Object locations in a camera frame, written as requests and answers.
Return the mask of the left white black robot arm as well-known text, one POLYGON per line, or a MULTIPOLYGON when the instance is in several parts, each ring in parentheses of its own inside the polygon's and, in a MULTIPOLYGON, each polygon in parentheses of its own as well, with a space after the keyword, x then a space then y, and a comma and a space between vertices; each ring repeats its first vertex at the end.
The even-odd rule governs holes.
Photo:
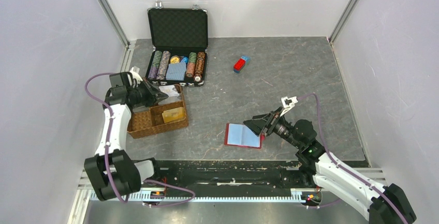
POLYGON ((154 167, 154 158, 133 162, 125 150, 133 109, 140 106, 150 108, 167 99, 168 95, 133 69, 106 75, 111 86, 103 100, 88 89, 97 75, 88 79, 84 86, 87 95, 101 104, 105 119, 99 146, 94 156, 84 161, 84 169, 100 201, 118 199, 127 203, 132 193, 140 191, 143 181, 154 187, 163 179, 162 171, 154 167))

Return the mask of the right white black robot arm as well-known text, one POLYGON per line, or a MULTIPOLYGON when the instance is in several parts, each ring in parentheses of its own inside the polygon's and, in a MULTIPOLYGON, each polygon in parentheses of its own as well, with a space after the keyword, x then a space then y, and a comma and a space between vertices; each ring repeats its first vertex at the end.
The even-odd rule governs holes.
POLYGON ((280 109, 243 122, 255 135, 276 134, 297 148, 301 163, 299 181, 322 187, 359 212, 368 223, 414 223, 417 216, 403 189, 388 186, 354 170, 325 149, 316 139, 312 122, 289 123, 280 109))

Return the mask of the gold card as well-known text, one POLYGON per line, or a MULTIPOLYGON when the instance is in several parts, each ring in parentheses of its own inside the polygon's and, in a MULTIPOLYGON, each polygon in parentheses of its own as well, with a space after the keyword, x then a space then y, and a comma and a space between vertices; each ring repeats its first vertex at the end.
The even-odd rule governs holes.
POLYGON ((165 110, 162 113, 162 118, 164 123, 181 121, 186 118, 185 110, 183 107, 165 110))

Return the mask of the red leather card holder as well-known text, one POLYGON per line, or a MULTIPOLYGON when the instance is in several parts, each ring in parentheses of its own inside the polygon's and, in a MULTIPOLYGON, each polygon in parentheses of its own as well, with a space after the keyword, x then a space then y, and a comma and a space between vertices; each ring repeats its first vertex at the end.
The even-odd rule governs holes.
POLYGON ((254 134, 243 124, 226 124, 224 144, 228 146, 261 148, 264 135, 254 134))

